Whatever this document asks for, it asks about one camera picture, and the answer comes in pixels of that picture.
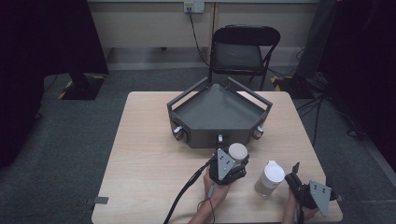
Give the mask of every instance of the white cup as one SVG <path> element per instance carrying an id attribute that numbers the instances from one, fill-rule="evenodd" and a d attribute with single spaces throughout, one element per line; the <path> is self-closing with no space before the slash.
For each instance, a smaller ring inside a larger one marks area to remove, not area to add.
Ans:
<path id="1" fill-rule="evenodd" d="M 275 161 L 268 161 L 254 186 L 261 196 L 268 196 L 285 178 L 285 171 Z"/>

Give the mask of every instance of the black curtain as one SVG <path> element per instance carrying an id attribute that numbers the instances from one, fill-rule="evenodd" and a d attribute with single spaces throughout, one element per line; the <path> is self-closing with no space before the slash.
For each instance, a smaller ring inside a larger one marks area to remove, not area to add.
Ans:
<path id="1" fill-rule="evenodd" d="M 45 76 L 108 70 L 86 0 L 0 0 L 0 49 L 2 167 L 34 124 Z"/>
<path id="2" fill-rule="evenodd" d="M 338 6 L 337 0 L 320 0 L 306 39 L 305 47 L 295 75 L 314 78 L 318 71 L 332 21 Z"/>
<path id="3" fill-rule="evenodd" d="M 392 0 L 343 0 L 319 70 L 396 171 L 396 25 Z"/>

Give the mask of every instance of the metal tray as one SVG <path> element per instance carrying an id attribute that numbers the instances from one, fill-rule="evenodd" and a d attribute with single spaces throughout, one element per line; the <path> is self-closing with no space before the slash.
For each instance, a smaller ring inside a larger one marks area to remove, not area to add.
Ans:
<path id="1" fill-rule="evenodd" d="M 190 147 L 225 147 L 232 143 L 246 145 L 250 138 L 262 136 L 264 123 L 272 103 L 232 78 L 242 88 L 266 105 L 262 108 L 224 84 L 209 83 L 190 99 L 172 109 L 207 81 L 207 78 L 181 93 L 167 104 L 172 133 Z"/>

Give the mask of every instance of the gray carpet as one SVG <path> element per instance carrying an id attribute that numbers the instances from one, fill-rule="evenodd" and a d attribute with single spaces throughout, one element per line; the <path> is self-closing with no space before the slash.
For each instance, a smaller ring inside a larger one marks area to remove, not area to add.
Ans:
<path id="1" fill-rule="evenodd" d="M 0 223 L 91 223 L 85 202 L 99 192 L 128 93 L 184 91 L 206 75 L 207 68 L 111 71 L 95 101 L 58 100 L 70 78 L 47 77 L 46 87 L 56 80 L 43 97 L 43 117 L 15 162 L 0 170 Z M 237 79 L 258 89 L 257 77 L 251 85 Z M 264 90 L 274 90 L 269 77 Z M 307 101 L 293 102 L 298 107 Z M 396 188 L 366 145 L 347 135 L 350 123 L 335 110 L 331 101 L 323 102 L 314 148 L 344 196 L 341 223 L 395 223 Z M 311 140 L 316 112 L 317 107 L 302 116 Z"/>

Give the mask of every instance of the human arm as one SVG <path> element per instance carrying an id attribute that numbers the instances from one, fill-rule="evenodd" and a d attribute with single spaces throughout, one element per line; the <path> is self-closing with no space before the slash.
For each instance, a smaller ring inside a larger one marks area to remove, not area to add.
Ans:
<path id="1" fill-rule="evenodd" d="M 192 217 L 189 224 L 205 223 L 212 215 L 212 206 L 214 211 L 224 201 L 231 186 L 216 184 L 209 176 L 209 167 L 206 168 L 206 173 L 204 175 L 204 185 L 205 201 L 201 203 L 201 206 L 199 207 L 197 213 Z M 214 187 L 213 194 L 211 195 L 211 198 L 208 199 L 208 193 L 212 186 Z"/>
<path id="2" fill-rule="evenodd" d="M 289 189 L 289 198 L 283 212 L 282 224 L 294 224 L 294 213 L 297 207 L 297 200 Z"/>

